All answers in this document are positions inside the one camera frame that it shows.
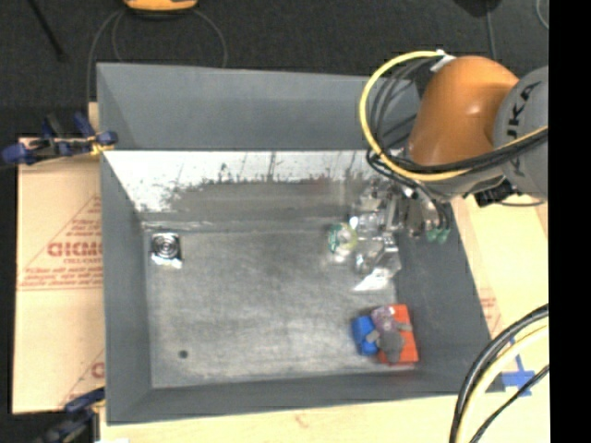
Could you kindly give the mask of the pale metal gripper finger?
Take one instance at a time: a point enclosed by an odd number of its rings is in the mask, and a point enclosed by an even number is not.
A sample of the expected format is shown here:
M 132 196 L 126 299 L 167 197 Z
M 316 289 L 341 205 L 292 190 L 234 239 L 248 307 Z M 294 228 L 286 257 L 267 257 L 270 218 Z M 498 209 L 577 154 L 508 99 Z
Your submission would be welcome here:
M 354 213 L 351 227 L 358 237 L 379 237 L 392 229 L 385 210 L 372 210 Z
M 400 270 L 399 247 L 393 236 L 380 236 L 363 239 L 355 252 L 355 271 L 371 273 L 384 269 L 391 273 Z

